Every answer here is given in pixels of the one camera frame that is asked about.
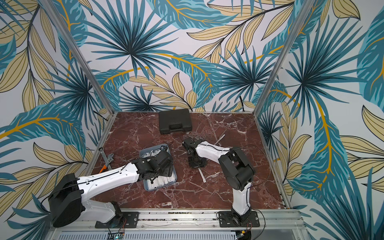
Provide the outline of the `blue plastic storage tray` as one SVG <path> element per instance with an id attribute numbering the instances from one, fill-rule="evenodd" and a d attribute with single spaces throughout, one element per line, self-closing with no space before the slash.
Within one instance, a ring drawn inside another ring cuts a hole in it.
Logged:
<path id="1" fill-rule="evenodd" d="M 166 188 L 177 182 L 174 160 L 168 144 L 161 144 L 141 150 L 139 156 L 146 159 L 154 169 L 154 176 L 148 180 L 143 180 L 146 191 L 152 192 Z"/>

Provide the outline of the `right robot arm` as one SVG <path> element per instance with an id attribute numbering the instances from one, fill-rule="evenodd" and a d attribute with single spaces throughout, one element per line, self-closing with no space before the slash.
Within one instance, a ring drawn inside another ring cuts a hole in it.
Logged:
<path id="1" fill-rule="evenodd" d="M 240 219 L 251 213 L 250 188 L 255 169 L 241 148 L 224 148 L 188 137 L 182 142 L 191 168 L 203 168 L 211 160 L 219 164 L 233 189 L 232 214 Z"/>

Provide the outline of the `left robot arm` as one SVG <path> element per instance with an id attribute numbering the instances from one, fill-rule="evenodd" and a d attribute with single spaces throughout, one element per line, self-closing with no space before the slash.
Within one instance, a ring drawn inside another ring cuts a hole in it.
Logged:
<path id="1" fill-rule="evenodd" d="M 171 177 L 173 158 L 162 145 L 155 156 L 138 158 L 126 165 L 91 176 L 64 176 L 48 197 L 52 225 L 65 227 L 75 221 L 95 221 L 96 228 L 121 228 L 127 218 L 118 203 L 102 203 L 92 198 L 123 185 L 142 181 L 154 183 L 158 177 Z"/>

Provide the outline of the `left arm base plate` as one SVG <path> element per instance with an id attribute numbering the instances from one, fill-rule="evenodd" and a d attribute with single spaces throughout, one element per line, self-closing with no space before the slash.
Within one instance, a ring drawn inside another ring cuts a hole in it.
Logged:
<path id="1" fill-rule="evenodd" d="M 122 212 L 105 224 L 99 224 L 101 228 L 109 229 L 135 229 L 139 220 L 139 212 Z"/>

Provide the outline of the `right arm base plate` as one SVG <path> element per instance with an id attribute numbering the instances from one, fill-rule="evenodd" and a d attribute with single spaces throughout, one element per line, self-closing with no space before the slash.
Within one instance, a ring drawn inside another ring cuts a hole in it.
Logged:
<path id="1" fill-rule="evenodd" d="M 220 211 L 216 213 L 221 228 L 259 227 L 260 220 L 256 211 L 248 211 L 240 216 L 233 211 Z"/>

